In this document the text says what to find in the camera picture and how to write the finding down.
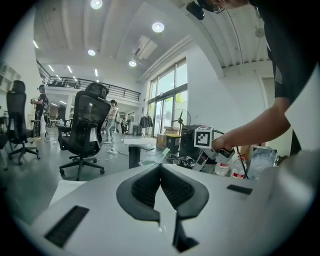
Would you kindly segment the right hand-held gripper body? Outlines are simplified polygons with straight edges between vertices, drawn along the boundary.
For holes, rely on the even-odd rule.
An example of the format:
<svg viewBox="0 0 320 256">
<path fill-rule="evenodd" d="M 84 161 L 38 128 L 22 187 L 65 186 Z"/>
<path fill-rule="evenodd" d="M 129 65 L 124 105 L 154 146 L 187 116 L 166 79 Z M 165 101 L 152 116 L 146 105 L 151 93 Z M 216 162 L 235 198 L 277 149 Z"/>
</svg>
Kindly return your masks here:
<svg viewBox="0 0 320 256">
<path fill-rule="evenodd" d="M 216 163 L 227 164 L 235 154 L 235 150 L 231 149 L 230 151 L 226 151 L 220 149 L 219 151 L 214 151 L 212 141 L 215 132 L 218 133 L 212 126 L 198 127 L 194 131 L 194 147 L 204 150 L 208 158 L 214 160 Z"/>
</svg>

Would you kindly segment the person's right hand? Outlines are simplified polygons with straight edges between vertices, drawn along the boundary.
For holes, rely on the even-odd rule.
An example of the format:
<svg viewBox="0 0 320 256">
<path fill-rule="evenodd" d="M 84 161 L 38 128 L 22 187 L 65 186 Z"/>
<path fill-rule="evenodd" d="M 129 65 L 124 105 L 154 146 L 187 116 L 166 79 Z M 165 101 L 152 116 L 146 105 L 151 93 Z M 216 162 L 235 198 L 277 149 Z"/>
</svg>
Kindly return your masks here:
<svg viewBox="0 0 320 256">
<path fill-rule="evenodd" d="M 213 148 L 214 151 L 219 151 L 219 150 L 226 150 L 226 151 L 230 151 L 233 148 L 232 143 L 229 140 L 229 137 L 224 134 L 221 135 L 219 137 L 217 137 L 216 139 L 214 139 L 211 143 L 211 146 Z"/>
</svg>

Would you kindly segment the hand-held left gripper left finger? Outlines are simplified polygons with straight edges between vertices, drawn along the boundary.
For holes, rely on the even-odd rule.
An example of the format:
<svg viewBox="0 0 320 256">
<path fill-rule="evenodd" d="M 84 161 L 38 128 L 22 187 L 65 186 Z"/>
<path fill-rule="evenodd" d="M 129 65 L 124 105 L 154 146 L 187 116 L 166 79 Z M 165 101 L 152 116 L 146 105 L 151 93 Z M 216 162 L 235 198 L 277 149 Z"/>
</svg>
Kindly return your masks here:
<svg viewBox="0 0 320 256">
<path fill-rule="evenodd" d="M 63 251 L 73 256 L 161 256 L 163 235 L 156 222 L 128 215 L 117 201 L 118 186 L 151 165 L 90 180 L 51 204 L 32 223 L 45 236 L 74 206 L 88 209 Z"/>
</svg>

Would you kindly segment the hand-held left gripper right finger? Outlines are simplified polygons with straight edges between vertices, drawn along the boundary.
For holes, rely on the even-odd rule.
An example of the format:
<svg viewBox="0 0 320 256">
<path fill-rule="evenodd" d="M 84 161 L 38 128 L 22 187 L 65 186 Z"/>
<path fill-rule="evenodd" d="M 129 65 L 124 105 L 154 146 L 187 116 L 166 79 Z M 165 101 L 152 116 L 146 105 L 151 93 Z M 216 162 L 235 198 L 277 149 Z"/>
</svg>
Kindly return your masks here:
<svg viewBox="0 0 320 256">
<path fill-rule="evenodd" d="M 249 218 L 253 181 L 160 165 L 162 256 L 264 256 Z"/>
</svg>

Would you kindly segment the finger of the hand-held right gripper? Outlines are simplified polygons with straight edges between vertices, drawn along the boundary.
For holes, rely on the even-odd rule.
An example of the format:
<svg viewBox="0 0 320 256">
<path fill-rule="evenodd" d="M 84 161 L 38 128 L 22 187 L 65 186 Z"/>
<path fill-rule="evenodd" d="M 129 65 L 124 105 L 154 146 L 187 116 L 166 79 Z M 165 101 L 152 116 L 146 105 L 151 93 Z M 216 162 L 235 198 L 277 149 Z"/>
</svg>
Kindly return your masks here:
<svg viewBox="0 0 320 256">
<path fill-rule="evenodd" d="M 200 154 L 192 168 L 193 171 L 197 171 L 200 172 L 201 170 L 203 170 L 205 168 L 206 162 L 208 160 L 209 156 L 207 155 L 207 153 L 202 149 L 200 151 Z"/>
</svg>

